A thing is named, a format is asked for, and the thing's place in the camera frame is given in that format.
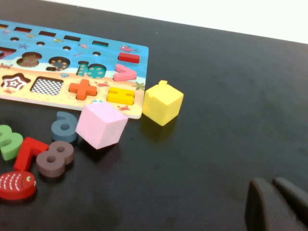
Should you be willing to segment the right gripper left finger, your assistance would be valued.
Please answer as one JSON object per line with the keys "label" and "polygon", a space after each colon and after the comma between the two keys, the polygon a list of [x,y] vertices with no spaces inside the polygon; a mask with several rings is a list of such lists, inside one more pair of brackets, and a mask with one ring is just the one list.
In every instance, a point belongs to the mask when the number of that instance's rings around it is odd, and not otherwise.
{"label": "right gripper left finger", "polygon": [[263,178],[250,181],[245,207],[248,231],[305,231],[278,189]]}

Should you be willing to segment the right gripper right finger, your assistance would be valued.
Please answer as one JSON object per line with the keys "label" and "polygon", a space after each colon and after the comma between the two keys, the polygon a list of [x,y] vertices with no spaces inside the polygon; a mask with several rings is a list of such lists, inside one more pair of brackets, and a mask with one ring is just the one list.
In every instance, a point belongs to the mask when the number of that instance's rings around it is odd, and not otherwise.
{"label": "right gripper right finger", "polygon": [[274,178],[272,183],[295,212],[298,219],[308,227],[308,193],[285,178]]}

